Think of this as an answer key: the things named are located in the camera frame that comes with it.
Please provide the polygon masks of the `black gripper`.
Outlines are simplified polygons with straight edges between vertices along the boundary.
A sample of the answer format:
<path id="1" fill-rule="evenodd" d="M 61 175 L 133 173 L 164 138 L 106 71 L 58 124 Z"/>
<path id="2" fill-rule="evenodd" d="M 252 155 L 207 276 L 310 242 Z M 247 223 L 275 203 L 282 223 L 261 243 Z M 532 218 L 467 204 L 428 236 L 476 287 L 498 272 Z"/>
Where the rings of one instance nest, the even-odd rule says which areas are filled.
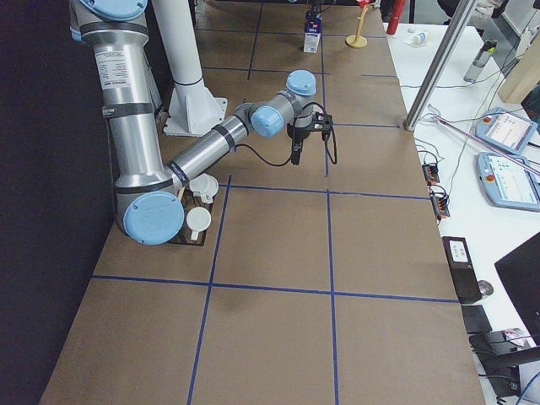
<path id="1" fill-rule="evenodd" d="M 300 164 L 302 153 L 302 142 L 309 137 L 312 132 L 320 132 L 321 138 L 327 142 L 333 135 L 332 116 L 319 104 L 307 107 L 307 112 L 303 116 L 295 118 L 287 124 L 287 134 L 292 140 L 291 163 Z"/>

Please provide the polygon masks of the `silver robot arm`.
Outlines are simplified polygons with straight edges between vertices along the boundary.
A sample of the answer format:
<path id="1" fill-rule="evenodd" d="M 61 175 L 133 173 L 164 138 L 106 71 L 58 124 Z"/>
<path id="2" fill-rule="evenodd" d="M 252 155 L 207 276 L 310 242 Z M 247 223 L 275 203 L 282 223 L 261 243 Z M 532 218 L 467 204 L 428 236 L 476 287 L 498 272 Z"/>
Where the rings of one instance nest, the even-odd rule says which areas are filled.
<path id="1" fill-rule="evenodd" d="M 155 246 L 177 237 L 190 218 L 179 198 L 181 188 L 193 187 L 252 133 L 270 138 L 286 131 L 293 165 L 313 132 L 336 157 L 332 118 L 316 102 L 316 78 L 308 71 L 293 71 L 270 100 L 227 113 L 227 100 L 213 96 L 204 82 L 187 2 L 72 1 L 69 7 L 72 36 L 93 49 L 100 78 L 102 115 L 119 166 L 113 182 L 116 220 L 136 242 Z M 161 158 L 155 120 L 159 92 L 144 51 L 147 8 L 154 11 L 174 82 L 165 133 L 194 137 L 168 162 Z"/>
<path id="2" fill-rule="evenodd" d="M 318 14 L 321 12 L 321 0 L 311 0 L 310 6 L 312 13 Z"/>

